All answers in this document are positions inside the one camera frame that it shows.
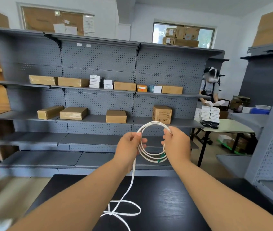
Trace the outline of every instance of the white label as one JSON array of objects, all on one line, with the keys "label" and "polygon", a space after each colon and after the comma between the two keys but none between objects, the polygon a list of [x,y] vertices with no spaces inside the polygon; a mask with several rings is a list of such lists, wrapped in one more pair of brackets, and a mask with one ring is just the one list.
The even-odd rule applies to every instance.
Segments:
[{"label": "white label", "polygon": [[70,35],[77,35],[78,34],[77,27],[65,26],[65,29],[66,29],[66,34],[70,34]]},{"label": "white label", "polygon": [[83,29],[84,32],[95,32],[95,17],[83,15]]},{"label": "white label", "polygon": [[65,24],[64,23],[58,23],[53,24],[55,33],[62,33],[66,34]]}]

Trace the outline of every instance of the white cable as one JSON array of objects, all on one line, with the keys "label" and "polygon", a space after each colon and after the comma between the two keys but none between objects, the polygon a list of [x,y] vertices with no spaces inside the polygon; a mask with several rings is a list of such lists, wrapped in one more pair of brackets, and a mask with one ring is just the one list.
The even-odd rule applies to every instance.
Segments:
[{"label": "white cable", "polygon": [[[163,126],[163,127],[166,128],[170,133],[172,133],[171,130],[169,129],[169,127],[168,127],[167,125],[163,124],[162,122],[157,122],[157,121],[149,122],[149,123],[143,125],[141,128],[139,128],[139,130],[137,131],[137,133],[141,132],[142,135],[143,135],[144,130],[145,130],[147,127],[151,126],[151,125]],[[160,152],[160,153],[158,153],[158,154],[151,154],[151,153],[148,153],[147,151],[145,151],[145,149],[144,149],[144,147],[143,147],[143,144],[142,144],[142,136],[141,136],[141,140],[140,140],[140,142],[139,142],[137,148],[138,148],[138,150],[139,150],[139,153],[142,155],[142,157],[144,157],[145,159],[147,159],[147,160],[150,161],[150,162],[159,163],[159,162],[163,162],[163,161],[165,161],[166,159],[168,159],[167,156],[166,156],[166,154],[165,154],[165,145],[163,146],[163,151]],[[157,156],[157,155],[161,155],[161,154],[163,154],[162,157],[159,157],[159,158],[152,157],[153,155],[156,155],[156,156]],[[128,194],[129,190],[130,190],[131,187],[132,187],[133,180],[134,180],[134,172],[135,172],[135,169],[136,169],[136,160],[134,160],[134,162],[133,162],[131,183],[130,183],[130,186],[129,186],[128,190],[126,191],[126,193],[123,195],[123,197],[122,197],[120,200],[111,200],[111,201],[110,201],[110,203],[111,203],[111,202],[115,202],[115,203],[117,202],[117,205],[115,206],[115,208],[114,208],[112,211],[111,211],[111,209],[110,209],[110,203],[109,203],[109,204],[108,204],[108,210],[107,210],[107,211],[103,211],[104,213],[100,216],[100,217],[102,217],[102,216],[108,214],[108,215],[110,215],[110,216],[115,216],[115,217],[117,217],[118,219],[120,219],[120,220],[126,225],[126,227],[127,227],[127,229],[128,229],[129,231],[131,231],[130,228],[129,228],[129,225],[128,225],[127,222],[126,222],[123,218],[121,218],[120,216],[131,216],[131,217],[132,217],[132,216],[137,216],[138,214],[141,213],[141,208],[140,208],[139,205],[137,205],[137,204],[134,203],[134,202],[128,201],[128,200],[123,200],[123,198],[126,196],[126,194]],[[120,204],[121,202],[133,204],[133,205],[135,205],[140,211],[137,212],[137,213],[119,213],[119,212],[116,212],[116,209],[118,208],[118,206],[119,206],[119,204]]]}]

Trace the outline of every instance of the gray t-shirt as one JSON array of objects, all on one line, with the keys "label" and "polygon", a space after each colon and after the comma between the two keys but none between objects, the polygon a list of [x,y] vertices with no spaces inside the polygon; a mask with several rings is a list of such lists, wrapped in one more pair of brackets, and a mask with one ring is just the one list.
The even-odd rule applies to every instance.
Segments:
[{"label": "gray t-shirt", "polygon": [[[203,91],[204,89],[205,80],[202,80],[200,91]],[[216,83],[214,88],[214,94],[219,93],[219,85]],[[213,83],[212,82],[206,82],[205,92],[207,95],[211,95],[213,93]]]}]

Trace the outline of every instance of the black tabletop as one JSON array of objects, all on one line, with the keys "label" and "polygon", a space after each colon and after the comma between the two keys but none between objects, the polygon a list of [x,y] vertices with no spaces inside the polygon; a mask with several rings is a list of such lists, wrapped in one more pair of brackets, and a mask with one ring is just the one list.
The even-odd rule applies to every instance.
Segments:
[{"label": "black tabletop", "polygon": [[[84,177],[85,175],[54,175],[27,213]],[[273,214],[273,205],[245,179],[220,179],[219,181]],[[126,176],[113,200],[119,200],[123,196],[130,182],[131,177]],[[136,176],[125,200],[135,202],[142,209],[138,216],[122,216],[131,231],[211,230],[178,177]],[[111,204],[111,210],[115,206],[116,203]],[[138,209],[123,203],[116,211],[134,213],[138,212]],[[118,231],[127,230],[127,228],[116,217],[105,215],[100,218],[93,230]]]}]

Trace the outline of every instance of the person's hand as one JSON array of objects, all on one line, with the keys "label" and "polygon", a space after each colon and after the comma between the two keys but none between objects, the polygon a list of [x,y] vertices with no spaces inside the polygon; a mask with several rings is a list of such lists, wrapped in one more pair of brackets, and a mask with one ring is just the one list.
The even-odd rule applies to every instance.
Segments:
[{"label": "person's hand", "polygon": [[[119,140],[113,160],[130,172],[133,161],[138,155],[137,146],[141,139],[141,133],[128,132]],[[143,147],[146,147],[147,139],[142,138]]]},{"label": "person's hand", "polygon": [[164,129],[165,153],[169,162],[174,167],[179,163],[190,161],[190,138],[176,127],[169,127],[172,134]]}]

